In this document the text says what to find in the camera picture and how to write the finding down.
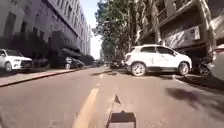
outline car window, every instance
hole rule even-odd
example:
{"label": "car window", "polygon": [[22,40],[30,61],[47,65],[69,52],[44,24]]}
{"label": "car window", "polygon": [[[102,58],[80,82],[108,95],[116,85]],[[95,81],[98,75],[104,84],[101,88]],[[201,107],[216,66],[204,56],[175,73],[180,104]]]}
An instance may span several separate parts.
{"label": "car window", "polygon": [[13,51],[13,50],[7,50],[6,53],[8,56],[22,56],[21,53],[19,53],[17,51]]}
{"label": "car window", "polygon": [[164,47],[157,47],[157,50],[161,54],[170,54],[170,55],[174,54],[174,51],[172,51],[172,50],[170,50],[168,48],[164,48]]}
{"label": "car window", "polygon": [[4,52],[4,51],[2,51],[2,50],[0,50],[0,55],[1,55],[1,54],[5,54],[5,52]]}
{"label": "car window", "polygon": [[131,52],[133,52],[135,50],[135,48],[131,48]]}
{"label": "car window", "polygon": [[156,53],[155,47],[143,47],[141,52]]}

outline yellow road marking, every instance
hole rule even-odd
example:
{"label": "yellow road marking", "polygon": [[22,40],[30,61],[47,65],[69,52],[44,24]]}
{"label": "yellow road marking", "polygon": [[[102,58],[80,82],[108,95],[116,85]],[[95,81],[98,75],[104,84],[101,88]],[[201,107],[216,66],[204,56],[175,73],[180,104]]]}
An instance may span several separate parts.
{"label": "yellow road marking", "polygon": [[94,114],[94,105],[98,91],[99,89],[91,90],[72,128],[88,128]]}

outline curb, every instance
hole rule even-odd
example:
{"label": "curb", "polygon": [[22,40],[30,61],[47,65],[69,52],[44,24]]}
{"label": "curb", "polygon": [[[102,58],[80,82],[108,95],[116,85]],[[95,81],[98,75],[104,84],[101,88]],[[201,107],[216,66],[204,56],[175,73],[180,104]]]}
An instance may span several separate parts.
{"label": "curb", "polygon": [[47,75],[43,75],[43,76],[37,76],[37,77],[33,77],[33,78],[28,78],[28,79],[24,79],[24,80],[15,81],[15,82],[10,82],[10,83],[7,83],[7,84],[0,84],[0,88],[15,85],[15,84],[20,84],[20,83],[24,83],[24,82],[29,82],[29,81],[33,81],[33,80],[38,80],[38,79],[42,79],[42,78],[46,78],[46,77],[52,77],[52,76],[72,73],[72,72],[76,72],[76,71],[80,71],[80,70],[84,70],[84,69],[88,69],[88,67],[87,68],[82,68],[82,69],[65,71],[65,72],[52,73],[52,74],[47,74]]}
{"label": "curb", "polygon": [[195,87],[202,87],[202,88],[207,88],[207,89],[215,89],[215,90],[218,90],[218,91],[224,91],[224,87],[221,87],[221,86],[211,86],[211,85],[208,85],[208,84],[205,84],[205,83],[202,83],[202,82],[197,82],[195,80],[192,80],[190,78],[187,78],[186,76],[184,77],[184,79],[186,80],[185,82],[191,84],[192,86],[195,86]]}

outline sky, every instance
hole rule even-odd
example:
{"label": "sky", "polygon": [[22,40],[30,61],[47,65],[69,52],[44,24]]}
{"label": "sky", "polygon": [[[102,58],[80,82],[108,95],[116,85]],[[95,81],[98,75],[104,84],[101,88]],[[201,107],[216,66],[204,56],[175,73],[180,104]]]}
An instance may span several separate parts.
{"label": "sky", "polygon": [[[90,24],[92,28],[96,26],[95,12],[97,11],[97,2],[99,0],[80,0],[84,15],[87,19],[87,23]],[[91,38],[91,55],[95,59],[100,58],[101,41],[100,37],[95,37],[92,34]]]}

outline headlight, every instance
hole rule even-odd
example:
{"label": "headlight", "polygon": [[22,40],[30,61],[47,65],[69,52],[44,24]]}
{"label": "headlight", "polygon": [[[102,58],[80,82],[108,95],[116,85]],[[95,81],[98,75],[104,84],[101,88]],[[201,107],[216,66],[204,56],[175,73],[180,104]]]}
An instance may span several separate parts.
{"label": "headlight", "polygon": [[15,62],[20,62],[20,60],[14,60]]}

